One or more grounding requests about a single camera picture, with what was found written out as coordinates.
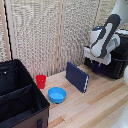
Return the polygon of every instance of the black bin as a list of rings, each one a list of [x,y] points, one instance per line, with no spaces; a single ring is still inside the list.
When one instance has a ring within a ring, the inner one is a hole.
[[[20,60],[0,63],[0,128],[47,128],[49,106]]]

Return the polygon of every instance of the bin handle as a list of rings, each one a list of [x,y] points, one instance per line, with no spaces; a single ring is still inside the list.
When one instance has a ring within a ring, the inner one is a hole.
[[[37,128],[42,128],[42,124],[43,124],[43,119],[41,118],[37,121]]]

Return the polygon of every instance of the white robot part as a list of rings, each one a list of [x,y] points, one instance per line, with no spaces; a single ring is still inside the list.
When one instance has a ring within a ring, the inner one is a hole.
[[[128,85],[128,66],[124,71],[124,81]],[[110,128],[128,128],[128,103],[119,119]]]
[[[91,35],[90,35],[90,45],[92,45],[93,43],[95,43],[95,41],[97,40],[100,32],[101,32],[101,29],[100,30],[97,30],[97,31],[92,31],[91,32]]]
[[[93,55],[95,55],[95,57],[99,57],[101,55],[102,46],[103,46],[106,38],[108,37],[108,35],[111,31],[111,28],[112,28],[112,24],[108,23],[107,26],[105,27],[106,33],[105,33],[104,37],[102,39],[98,40],[98,42],[90,49],[91,53]]]
[[[108,65],[111,62],[111,54],[108,54],[105,58],[96,58],[90,53],[90,48],[84,47],[84,56],[89,58],[90,60],[95,60],[99,63]]]
[[[119,119],[110,128],[128,128],[128,103]]]
[[[121,21],[120,21],[120,25],[118,26],[118,28],[120,28],[126,22],[128,22],[127,13],[128,13],[128,0],[117,0],[111,14],[117,14],[120,16]]]
[[[107,54],[109,54],[112,50],[120,45],[120,37],[117,34],[114,34],[111,40],[107,45]]]

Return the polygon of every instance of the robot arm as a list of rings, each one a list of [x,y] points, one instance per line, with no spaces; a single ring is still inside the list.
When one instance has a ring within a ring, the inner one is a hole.
[[[120,45],[120,38],[114,33],[128,22],[126,12],[128,12],[128,0],[117,0],[104,26],[92,30],[90,49],[85,48],[85,57],[106,65],[111,62],[110,52]]]

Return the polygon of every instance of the red cup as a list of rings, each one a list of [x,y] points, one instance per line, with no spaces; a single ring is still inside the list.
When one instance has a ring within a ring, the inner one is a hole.
[[[36,83],[39,89],[44,89],[46,82],[46,76],[45,75],[37,75],[36,76]]]

